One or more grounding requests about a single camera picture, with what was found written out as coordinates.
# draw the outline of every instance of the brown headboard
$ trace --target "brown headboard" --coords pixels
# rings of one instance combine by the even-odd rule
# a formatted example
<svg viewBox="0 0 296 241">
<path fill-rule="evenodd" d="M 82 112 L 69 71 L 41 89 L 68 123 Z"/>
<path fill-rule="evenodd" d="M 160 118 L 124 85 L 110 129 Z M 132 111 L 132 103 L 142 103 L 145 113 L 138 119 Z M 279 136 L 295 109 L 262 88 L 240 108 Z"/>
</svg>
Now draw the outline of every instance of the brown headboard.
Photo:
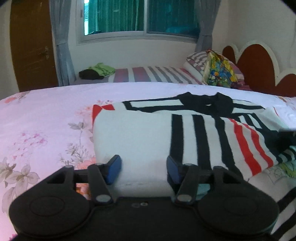
<svg viewBox="0 0 296 241">
<path fill-rule="evenodd" d="M 223 55 L 236 64 L 253 91 L 296 96 L 296 69 L 280 73 L 274 53 L 264 43 L 252 41 L 240 52 L 235 45 L 226 46 Z"/>
</svg>

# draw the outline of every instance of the brown wooden door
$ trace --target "brown wooden door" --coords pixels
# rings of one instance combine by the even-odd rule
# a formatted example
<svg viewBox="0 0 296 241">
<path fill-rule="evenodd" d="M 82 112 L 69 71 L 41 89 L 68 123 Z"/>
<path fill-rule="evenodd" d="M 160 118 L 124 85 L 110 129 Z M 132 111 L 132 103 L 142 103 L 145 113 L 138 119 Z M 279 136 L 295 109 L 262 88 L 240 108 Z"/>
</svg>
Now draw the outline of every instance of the brown wooden door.
<svg viewBox="0 0 296 241">
<path fill-rule="evenodd" d="M 12 1 L 10 45 L 20 92 L 58 86 L 48 1 Z"/>
</svg>

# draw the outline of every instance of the wall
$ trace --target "wall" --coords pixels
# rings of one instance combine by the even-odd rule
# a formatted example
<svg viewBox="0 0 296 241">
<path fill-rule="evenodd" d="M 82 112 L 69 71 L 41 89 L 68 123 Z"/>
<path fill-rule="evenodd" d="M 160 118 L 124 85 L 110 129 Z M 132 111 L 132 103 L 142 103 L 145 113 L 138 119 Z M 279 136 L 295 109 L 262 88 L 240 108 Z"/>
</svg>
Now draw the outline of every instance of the wall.
<svg viewBox="0 0 296 241">
<path fill-rule="evenodd" d="M 260 40 L 275 53 L 280 71 L 296 68 L 290 63 L 296 15 L 280 0 L 229 0 L 227 44 L 240 50 L 248 41 Z"/>
<path fill-rule="evenodd" d="M 195 49 L 195 43 L 133 39 L 76 43 L 76 0 L 72 0 L 69 49 L 75 73 L 98 62 L 104 62 L 114 68 L 148 65 L 181 67 L 186 56 Z M 221 51 L 225 46 L 228 28 L 228 0 L 222 0 L 213 33 L 213 49 Z"/>
<path fill-rule="evenodd" d="M 19 92 L 10 52 L 10 7 L 11 0 L 0 7 L 0 99 Z"/>
</svg>

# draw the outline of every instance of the green curtain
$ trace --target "green curtain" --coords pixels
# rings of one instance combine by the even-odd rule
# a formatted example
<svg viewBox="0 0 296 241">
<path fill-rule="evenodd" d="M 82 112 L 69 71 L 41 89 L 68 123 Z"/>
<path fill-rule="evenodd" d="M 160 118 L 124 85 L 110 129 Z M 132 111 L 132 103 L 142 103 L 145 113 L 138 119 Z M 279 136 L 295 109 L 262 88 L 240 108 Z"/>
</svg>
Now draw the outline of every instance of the green curtain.
<svg viewBox="0 0 296 241">
<path fill-rule="evenodd" d="M 149 0 L 148 31 L 199 35 L 195 0 Z"/>
<path fill-rule="evenodd" d="M 90 0 L 89 33 L 143 31 L 144 0 Z"/>
</svg>

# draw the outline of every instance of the white window frame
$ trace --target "white window frame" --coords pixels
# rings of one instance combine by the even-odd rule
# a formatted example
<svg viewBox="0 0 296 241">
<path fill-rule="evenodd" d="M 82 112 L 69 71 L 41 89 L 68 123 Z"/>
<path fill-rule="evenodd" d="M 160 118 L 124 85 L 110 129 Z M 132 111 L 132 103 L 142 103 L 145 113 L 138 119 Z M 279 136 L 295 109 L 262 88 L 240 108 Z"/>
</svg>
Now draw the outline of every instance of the white window frame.
<svg viewBox="0 0 296 241">
<path fill-rule="evenodd" d="M 174 35 L 171 33 L 147 33 L 148 0 L 144 0 L 144 31 L 120 31 L 84 35 L 84 0 L 76 2 L 76 36 L 77 44 L 121 39 L 163 39 L 181 42 L 196 42 L 196 38 Z"/>
</svg>

